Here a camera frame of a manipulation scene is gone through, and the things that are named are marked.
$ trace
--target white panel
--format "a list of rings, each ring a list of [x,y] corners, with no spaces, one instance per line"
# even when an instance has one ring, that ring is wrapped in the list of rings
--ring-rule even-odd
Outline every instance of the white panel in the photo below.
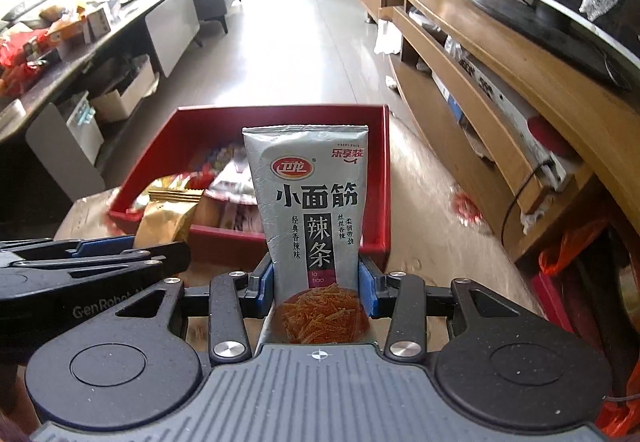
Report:
[[[60,111],[47,104],[26,133],[38,160],[72,202],[104,190],[104,180],[66,127]]]
[[[165,0],[145,17],[162,73],[169,76],[200,30],[193,0]]]

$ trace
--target tile floor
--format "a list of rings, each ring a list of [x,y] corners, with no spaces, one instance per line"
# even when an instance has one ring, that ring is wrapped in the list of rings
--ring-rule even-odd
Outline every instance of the tile floor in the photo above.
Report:
[[[122,183],[174,108],[271,104],[388,104],[410,123],[408,108],[385,85],[388,60],[373,53],[377,26],[360,0],[243,0],[227,15],[229,34],[204,23],[158,92],[134,115],[104,172]]]

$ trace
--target cardboard box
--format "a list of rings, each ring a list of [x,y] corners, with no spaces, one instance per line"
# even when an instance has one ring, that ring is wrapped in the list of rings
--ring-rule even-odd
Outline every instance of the cardboard box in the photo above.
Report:
[[[60,30],[56,30],[49,34],[49,41],[56,45],[58,43],[62,43],[63,41],[68,41],[73,37],[79,36],[80,34],[84,34],[86,32],[87,22],[86,19],[82,18],[78,21],[74,21],[71,24],[68,24],[65,27],[60,28]]]
[[[151,68],[149,56],[136,57],[133,62],[140,68],[140,71],[123,94],[120,94],[117,89],[113,89],[91,100],[99,122],[117,122],[129,118],[142,96],[154,83],[154,71]]]

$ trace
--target snack package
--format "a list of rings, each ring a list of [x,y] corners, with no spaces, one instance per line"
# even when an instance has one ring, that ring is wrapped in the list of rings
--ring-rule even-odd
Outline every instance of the snack package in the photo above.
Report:
[[[362,340],[369,330],[358,299],[368,128],[289,125],[242,134],[274,264],[270,339]]]
[[[150,202],[136,237],[133,248],[152,247],[172,241],[187,241],[196,205],[202,191],[185,189],[182,192],[166,189],[149,190]]]
[[[210,179],[208,180],[207,177],[211,178],[212,175],[204,171],[196,171],[194,173],[179,173],[156,178],[138,195],[131,207],[127,209],[127,213],[134,215],[144,211],[150,201],[149,191],[157,191],[159,189],[168,189],[170,191],[205,189],[208,184],[203,187],[203,183],[207,181],[210,183]]]
[[[224,202],[255,205],[254,183],[245,151],[232,158],[211,183],[207,196]]]

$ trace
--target spicy gluten strip package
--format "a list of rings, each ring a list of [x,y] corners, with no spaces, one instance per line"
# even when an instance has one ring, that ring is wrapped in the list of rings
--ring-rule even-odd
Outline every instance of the spicy gluten strip package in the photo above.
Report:
[[[361,340],[369,329],[358,299],[368,128],[286,125],[242,134],[274,265],[270,338]]]

